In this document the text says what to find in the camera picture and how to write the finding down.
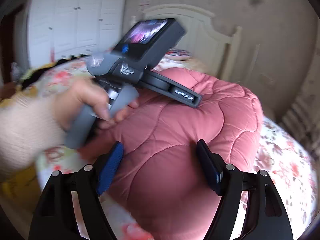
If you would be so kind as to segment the person's left hand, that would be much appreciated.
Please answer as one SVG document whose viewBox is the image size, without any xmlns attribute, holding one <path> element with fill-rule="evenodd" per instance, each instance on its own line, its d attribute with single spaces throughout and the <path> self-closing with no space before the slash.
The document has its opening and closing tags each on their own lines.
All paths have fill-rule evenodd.
<svg viewBox="0 0 320 240">
<path fill-rule="evenodd" d="M 67 131 L 82 106 L 89 105 L 100 118 L 98 132 L 101 132 L 123 121 L 132 109 L 139 106 L 138 100 L 133 100 L 112 118 L 108 112 L 108 103 L 109 97 L 104 89 L 89 78 L 78 79 L 65 92 L 55 96 L 53 114 L 57 123 Z"/>
</svg>

